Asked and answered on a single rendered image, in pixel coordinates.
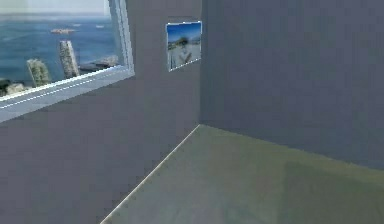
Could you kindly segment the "white framed window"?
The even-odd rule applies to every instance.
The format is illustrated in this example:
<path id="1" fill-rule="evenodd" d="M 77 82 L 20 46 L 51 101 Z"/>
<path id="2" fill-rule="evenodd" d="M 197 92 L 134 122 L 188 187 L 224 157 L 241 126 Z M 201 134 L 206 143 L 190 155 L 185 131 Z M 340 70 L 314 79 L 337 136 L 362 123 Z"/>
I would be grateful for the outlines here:
<path id="1" fill-rule="evenodd" d="M 133 75 L 126 0 L 0 0 L 0 124 Z"/>

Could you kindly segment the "blue framed wall picture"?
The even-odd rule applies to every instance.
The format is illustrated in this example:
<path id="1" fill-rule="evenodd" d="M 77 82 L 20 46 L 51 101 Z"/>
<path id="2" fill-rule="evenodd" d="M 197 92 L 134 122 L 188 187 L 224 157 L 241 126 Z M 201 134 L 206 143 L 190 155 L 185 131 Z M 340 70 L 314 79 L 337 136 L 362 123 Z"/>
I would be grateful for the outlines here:
<path id="1" fill-rule="evenodd" d="M 165 31 L 169 71 L 201 59 L 201 21 L 167 23 Z"/>

